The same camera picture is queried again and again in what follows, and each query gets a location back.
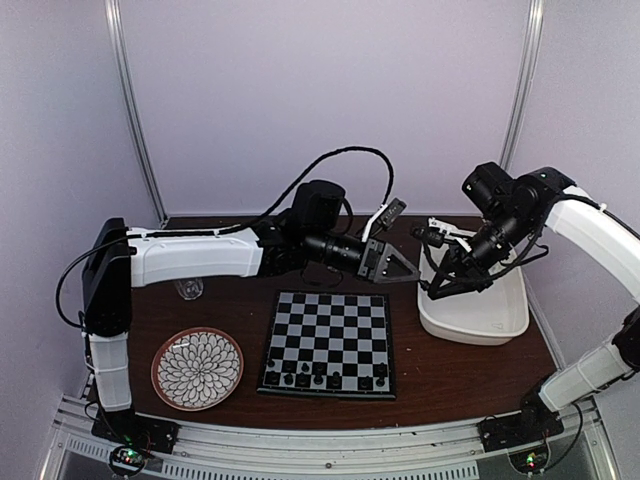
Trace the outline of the black and grey chessboard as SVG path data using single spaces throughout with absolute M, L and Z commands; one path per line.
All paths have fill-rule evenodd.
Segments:
M 273 368 L 268 359 L 276 359 Z M 285 372 L 283 364 L 293 362 L 294 372 Z M 309 371 L 300 371 L 307 363 Z M 386 376 L 379 376 L 377 366 L 388 367 Z M 314 366 L 324 366 L 324 385 L 315 388 Z M 269 371 L 280 373 L 278 385 L 265 383 Z M 342 376 L 342 389 L 329 390 L 327 377 L 333 372 Z M 294 383 L 286 385 L 284 375 L 292 373 Z M 310 377 L 308 388 L 296 386 L 299 374 Z M 370 376 L 372 391 L 358 389 L 358 378 Z M 374 384 L 376 377 L 386 379 L 384 387 Z M 308 291 L 279 291 L 270 326 L 257 383 L 260 394 L 296 397 L 330 397 L 358 400 L 394 400 L 396 375 L 391 328 L 389 296 L 374 293 L 320 293 Z

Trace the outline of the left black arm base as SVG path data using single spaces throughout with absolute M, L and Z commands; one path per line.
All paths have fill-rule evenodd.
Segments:
M 145 451 L 171 454 L 180 426 L 176 422 L 138 415 L 132 408 L 104 412 L 94 420 L 93 436 Z

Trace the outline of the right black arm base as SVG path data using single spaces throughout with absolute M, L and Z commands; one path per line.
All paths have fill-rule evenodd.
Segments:
M 486 417 L 477 428 L 485 452 L 543 442 L 564 432 L 564 425 L 557 416 L 539 420 L 523 412 Z

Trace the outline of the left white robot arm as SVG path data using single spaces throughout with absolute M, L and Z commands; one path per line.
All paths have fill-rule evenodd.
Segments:
M 341 186 L 312 180 L 276 217 L 225 229 L 148 230 L 107 220 L 82 270 L 81 316 L 106 429 L 123 444 L 144 433 L 128 370 L 135 288 L 197 277 L 275 277 L 310 262 L 372 284 L 417 280 L 416 266 L 391 244 L 335 232 L 345 197 Z

